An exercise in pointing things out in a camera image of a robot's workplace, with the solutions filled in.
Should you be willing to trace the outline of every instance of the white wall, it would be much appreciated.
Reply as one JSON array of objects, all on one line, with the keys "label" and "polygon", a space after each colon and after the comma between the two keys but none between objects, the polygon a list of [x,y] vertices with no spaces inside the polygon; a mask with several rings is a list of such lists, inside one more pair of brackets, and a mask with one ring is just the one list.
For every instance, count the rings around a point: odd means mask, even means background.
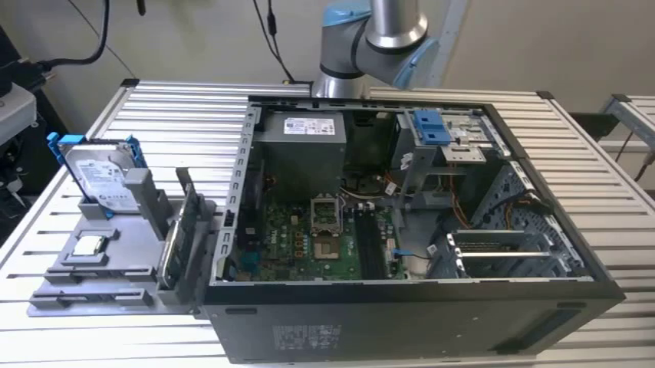
[{"label": "white wall", "polygon": [[[75,0],[96,29],[101,1]],[[279,47],[297,80],[319,70],[320,24],[328,0],[273,0]],[[429,31],[439,35],[447,0],[423,0]],[[279,83],[284,73],[271,56],[249,0],[148,0],[140,17],[135,0],[112,0],[108,44],[136,76],[149,80]],[[264,12],[265,2],[260,0]],[[65,0],[1,0],[0,22],[23,55],[83,58],[97,38]],[[69,129],[91,126],[121,80],[129,77],[105,52],[87,67],[60,67],[47,94]]]},{"label": "white wall", "polygon": [[471,0],[444,87],[548,90],[568,111],[655,94],[652,0]]}]

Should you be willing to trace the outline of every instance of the gray parts holder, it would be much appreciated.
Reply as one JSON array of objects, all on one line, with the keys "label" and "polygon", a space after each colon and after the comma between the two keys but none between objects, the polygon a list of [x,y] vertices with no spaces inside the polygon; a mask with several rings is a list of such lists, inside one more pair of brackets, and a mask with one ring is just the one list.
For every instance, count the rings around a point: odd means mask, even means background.
[{"label": "gray parts holder", "polygon": [[[192,188],[188,176],[184,179],[184,187]],[[216,204],[195,190],[185,191],[184,199],[168,200],[155,188],[148,169],[128,171],[125,188],[135,195],[141,216],[107,218],[99,204],[80,203],[80,222],[29,299],[29,316],[187,314],[197,310],[213,257]],[[173,235],[181,226],[192,231],[180,242]],[[101,245],[93,254],[75,255],[77,242],[89,236],[101,239]],[[171,250],[177,261],[163,262]],[[161,265],[171,270],[161,270]],[[157,274],[173,274],[175,282],[161,284]]]}]

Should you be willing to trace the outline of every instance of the metal frame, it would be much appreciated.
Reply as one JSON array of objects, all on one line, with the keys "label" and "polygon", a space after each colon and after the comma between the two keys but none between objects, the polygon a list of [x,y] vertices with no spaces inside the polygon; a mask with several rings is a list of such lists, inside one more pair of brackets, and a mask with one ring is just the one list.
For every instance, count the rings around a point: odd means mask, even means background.
[{"label": "metal frame", "polygon": [[[564,215],[547,183],[529,164],[527,153],[491,104],[440,100],[369,99],[361,101],[307,97],[249,97],[248,101],[251,107],[284,111],[295,109],[392,110],[395,113],[403,111],[407,113],[407,109],[481,110],[489,117],[492,128],[511,150],[515,160],[511,164],[516,172],[521,174],[520,182],[525,184],[525,188],[536,190],[543,201],[551,203],[553,216],[545,217],[545,220],[552,230],[547,233],[551,237],[557,237],[557,246],[567,249],[561,252],[561,258],[565,260],[561,263],[563,267],[584,264],[583,268],[592,279],[579,277],[569,278],[567,281],[580,282],[548,283],[527,283],[520,278],[504,280],[508,282],[472,278],[461,279],[459,283],[444,283],[440,278],[356,280],[355,282],[212,282],[205,290],[200,308],[207,315],[220,316],[209,320],[219,338],[229,337],[225,350],[232,363],[305,362],[320,356],[331,360],[360,360],[369,356],[377,356],[380,359],[409,359],[419,356],[435,358],[455,355],[460,358],[493,353],[537,353],[623,300],[624,296],[618,285],[594,256],[571,219]],[[411,166],[416,161],[420,160],[415,156]],[[400,304],[397,308],[389,308],[393,303]],[[397,338],[407,338],[397,351],[393,350],[397,342],[377,341],[373,346],[365,342],[356,343],[359,351],[353,352],[352,346],[347,347],[344,343],[349,341],[347,344],[355,344],[351,341],[355,336],[363,331],[375,331],[383,324],[380,317],[367,318],[357,307],[347,307],[353,304],[365,304],[372,316],[384,315],[384,325],[391,330],[403,328],[405,324],[403,316],[408,311],[427,317],[431,311],[437,309],[441,314],[451,316],[451,319],[449,323],[443,321],[435,324],[436,321],[429,318],[421,324],[413,323],[411,325],[412,334],[397,335]],[[469,315],[476,316],[479,323],[468,324]],[[516,323],[507,325],[500,322],[507,317],[516,321],[520,320],[521,327]],[[293,327],[324,324],[340,326],[341,340],[335,349],[319,351],[296,348],[292,351],[284,351],[277,348],[279,341],[268,336],[271,329],[275,331],[277,325]],[[433,329],[435,326],[439,326],[439,332],[429,333],[425,328]],[[424,342],[444,341],[443,339],[455,335],[461,338],[441,344],[445,352],[423,345]]]},{"label": "metal frame", "polygon": [[[590,322],[537,356],[483,357],[453,361],[404,360],[403,366],[651,367],[655,362],[655,218],[652,203],[568,114],[532,92],[373,88],[372,97],[391,100],[447,100],[495,105],[533,167],[545,179],[567,216],[608,268],[627,301]],[[181,84],[141,81],[123,87],[92,126],[88,137],[145,136],[143,150],[157,188],[169,190],[173,166],[189,166],[196,188],[225,201],[228,179],[221,171],[232,156],[225,135],[240,127],[249,94],[307,96],[307,86]],[[0,313],[3,362],[65,362],[68,367],[143,366],[184,363],[228,366],[209,322],[192,316],[28,318],[27,298],[41,283],[77,222],[77,198],[65,173],[57,176],[0,248]],[[92,341],[81,349],[71,341]],[[388,366],[357,362],[357,366]]]},{"label": "metal frame", "polygon": [[655,150],[655,97],[614,95],[603,108]]}]

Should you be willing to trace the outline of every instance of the motherboard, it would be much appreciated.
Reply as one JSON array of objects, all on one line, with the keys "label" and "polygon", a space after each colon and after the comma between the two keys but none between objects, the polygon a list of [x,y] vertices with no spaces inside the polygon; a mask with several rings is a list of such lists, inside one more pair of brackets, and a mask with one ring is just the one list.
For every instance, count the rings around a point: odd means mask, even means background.
[{"label": "motherboard", "polygon": [[259,244],[240,253],[239,281],[404,278],[389,209],[335,203],[336,211],[328,199],[265,205]]}]

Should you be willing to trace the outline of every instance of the power cord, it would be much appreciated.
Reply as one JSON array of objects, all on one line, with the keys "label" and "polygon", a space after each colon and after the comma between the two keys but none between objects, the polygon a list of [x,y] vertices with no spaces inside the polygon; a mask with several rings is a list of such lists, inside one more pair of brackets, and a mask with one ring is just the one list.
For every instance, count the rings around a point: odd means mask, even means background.
[{"label": "power cord", "polygon": [[636,182],[639,182],[639,179],[642,179],[642,176],[644,176],[647,167],[648,167],[648,165],[642,165],[642,168],[639,169],[639,172],[636,173],[636,176],[635,176]]},{"label": "power cord", "polygon": [[[91,30],[93,31],[95,35],[99,36],[100,38],[100,33],[97,32],[97,30],[95,29],[93,27],[93,24],[91,23],[89,19],[85,17],[84,13],[81,12],[80,8],[77,7],[77,5],[75,5],[75,2],[72,2],[72,0],[68,0],[68,3],[71,4],[71,6],[75,8],[75,10],[77,11],[77,14],[81,16],[81,19],[84,19],[85,23],[89,25],[91,27]],[[145,14],[145,4],[143,4],[143,13]],[[117,53],[112,50],[111,46],[107,45],[107,49],[108,51],[112,53],[112,55],[116,57],[116,59],[119,60],[119,63],[121,63],[123,67],[125,67],[128,73],[129,73],[129,76],[132,78],[136,78],[136,75],[133,73],[133,71],[129,69],[129,67],[127,66],[125,62],[123,61],[121,57],[117,55]]]},{"label": "power cord", "polygon": [[642,179],[642,176],[644,176],[646,169],[648,168],[650,165],[652,165],[652,162],[655,162],[655,152],[654,151],[651,151],[644,157],[644,164],[642,165],[639,172],[636,173],[636,176],[635,176],[636,182],[639,182],[639,179]]},{"label": "power cord", "polygon": [[273,54],[273,58],[277,61],[279,66],[283,68],[284,74],[287,74],[288,80],[291,81],[291,83],[296,83],[296,80],[293,79],[293,76],[288,72],[287,66],[284,65],[283,58],[279,56],[277,40],[275,39],[275,35],[277,34],[277,25],[275,23],[275,14],[273,14],[271,0],[268,0],[268,15],[265,17],[265,20],[268,23],[268,34],[271,35],[271,38],[273,40],[275,50],[273,50],[273,46],[271,46],[271,40],[268,39],[268,35],[265,34],[264,21],[261,19],[261,12],[259,11],[257,0],[252,0],[252,4],[255,5],[255,11],[257,12],[259,25],[261,27],[261,33],[264,34],[268,50],[271,50],[271,53]]},{"label": "power cord", "polygon": [[477,223],[472,228],[481,228],[481,225],[489,222],[489,217],[493,214],[497,207],[505,205],[504,211],[500,213],[504,214],[505,227],[508,230],[512,227],[509,222],[511,213],[515,208],[527,209],[528,211],[539,214],[539,215],[552,215],[552,204],[541,200],[537,196],[535,189],[525,189],[515,195],[508,196],[505,199],[500,200],[491,208],[485,211],[484,215],[481,215],[480,223]]},{"label": "power cord", "polygon": [[107,36],[108,36],[108,27],[109,27],[109,0],[103,0],[103,4],[104,4],[103,33],[100,35],[100,43],[99,43],[99,47],[95,50],[95,53],[84,59],[59,58],[59,59],[39,61],[37,64],[41,65],[44,71],[51,71],[53,67],[59,67],[61,65],[92,64],[100,59],[100,56],[103,56],[104,47],[107,45]]},{"label": "power cord", "polygon": [[627,143],[631,141],[631,138],[632,138],[632,132],[627,135],[626,141],[623,142],[622,149],[618,151],[616,159],[614,159],[615,162],[618,162],[618,159],[622,158],[623,150],[626,149]]}]

